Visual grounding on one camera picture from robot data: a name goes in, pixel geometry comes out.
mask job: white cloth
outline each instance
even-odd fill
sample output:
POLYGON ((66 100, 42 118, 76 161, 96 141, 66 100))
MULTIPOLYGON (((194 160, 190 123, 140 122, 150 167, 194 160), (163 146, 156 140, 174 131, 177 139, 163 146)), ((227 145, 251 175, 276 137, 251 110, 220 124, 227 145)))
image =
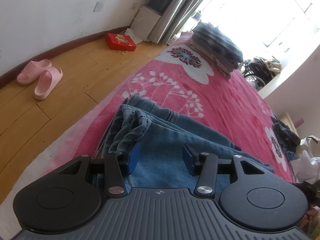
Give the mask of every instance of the white cloth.
POLYGON ((320 180, 320 158, 312 158, 306 150, 302 151, 299 159, 290 161, 290 164, 295 182, 314 184, 320 180))
POLYGON ((300 145, 297 147, 296 156, 300 158, 301 153, 305 150, 311 158, 320 157, 320 140, 311 135, 301 140, 300 145))

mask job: white flower pattern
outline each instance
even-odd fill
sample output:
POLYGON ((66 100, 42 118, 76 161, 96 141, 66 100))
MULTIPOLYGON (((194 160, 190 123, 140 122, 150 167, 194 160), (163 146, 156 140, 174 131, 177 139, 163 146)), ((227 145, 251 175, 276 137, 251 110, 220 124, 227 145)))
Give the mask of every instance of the white flower pattern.
POLYGON ((198 118, 202 118, 204 116, 202 113, 203 108, 197 94, 193 93, 191 90, 185 90, 184 88, 181 88, 176 81, 174 81, 172 78, 168 78, 168 76, 163 72, 157 75, 155 71, 149 71, 148 74, 148 77, 143 77, 142 72, 135 75, 132 80, 128 82, 128 90, 125 90, 122 93, 122 97, 127 98, 130 95, 136 94, 145 99, 153 101, 153 96, 159 87, 169 86, 171 88, 167 92, 164 101, 161 104, 160 102, 156 102, 157 104, 160 104, 160 106, 163 107, 169 96, 179 96, 185 98, 186 102, 183 107, 177 111, 178 113, 183 113, 190 117, 198 118), (134 87, 135 89, 132 90, 130 84, 134 83, 139 84, 141 90, 138 91, 136 87, 134 87), (155 86, 157 88, 153 92, 152 90, 149 91, 148 87, 151 86, 155 86))
POLYGON ((266 127, 265 132, 268 136, 268 139, 270 140, 271 147, 272 147, 272 152, 274 153, 276 160, 278 163, 281 163, 284 171, 287 171, 287 163, 285 162, 285 157, 282 152, 282 149, 278 143, 278 140, 276 138, 275 133, 271 128, 266 127))
POLYGON ((209 66, 209 64, 198 53, 196 53, 195 51, 193 51, 192 49, 190 49, 186 45, 168 47, 163 52, 161 52, 160 55, 155 58, 155 60, 182 65, 182 67, 185 70, 185 72, 192 79, 198 81, 201 84, 205 84, 205 85, 209 84, 208 75, 209 76, 214 76, 214 72, 213 72, 212 68, 209 66), (169 51, 170 51, 170 49, 175 49, 175 48, 183 48, 183 49, 186 49, 187 51, 191 52, 195 57, 200 59, 201 66, 200 67, 194 67, 193 65, 185 64, 179 58, 173 57, 169 53, 169 51))

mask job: slipper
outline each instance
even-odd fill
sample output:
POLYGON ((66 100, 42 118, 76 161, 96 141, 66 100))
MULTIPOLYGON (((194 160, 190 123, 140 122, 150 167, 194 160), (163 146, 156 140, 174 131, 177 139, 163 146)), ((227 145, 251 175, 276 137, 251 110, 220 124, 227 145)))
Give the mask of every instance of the slipper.
POLYGON ((17 82, 20 85, 30 84, 35 81, 44 70, 51 66, 52 64, 48 59, 43 59, 41 61, 30 61, 17 76, 17 82))
POLYGON ((50 67, 42 72, 39 82, 33 92, 36 99, 45 99, 62 78, 62 70, 58 67, 50 67))

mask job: pink bedspread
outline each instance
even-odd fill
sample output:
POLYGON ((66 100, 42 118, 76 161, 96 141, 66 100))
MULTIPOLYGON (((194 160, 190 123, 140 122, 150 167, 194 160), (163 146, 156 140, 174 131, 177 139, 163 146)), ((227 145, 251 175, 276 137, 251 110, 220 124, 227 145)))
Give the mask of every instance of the pink bedspread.
POLYGON ((228 81, 207 58, 191 50, 187 46, 191 36, 182 33, 80 120, 47 171, 81 154, 93 156, 119 104, 139 94, 219 131, 292 182, 288 161, 272 130, 270 108, 238 71, 228 81))

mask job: white wall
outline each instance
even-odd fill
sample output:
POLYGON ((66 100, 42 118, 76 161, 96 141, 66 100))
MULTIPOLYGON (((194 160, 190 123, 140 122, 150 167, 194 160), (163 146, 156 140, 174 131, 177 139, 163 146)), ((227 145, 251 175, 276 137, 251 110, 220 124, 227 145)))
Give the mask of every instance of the white wall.
POLYGON ((288 112, 293 122, 304 119, 297 128, 300 138, 320 138, 320 33, 306 48, 260 95, 279 118, 288 112))
POLYGON ((130 25, 146 0, 0 0, 0 75, 60 44, 130 25))

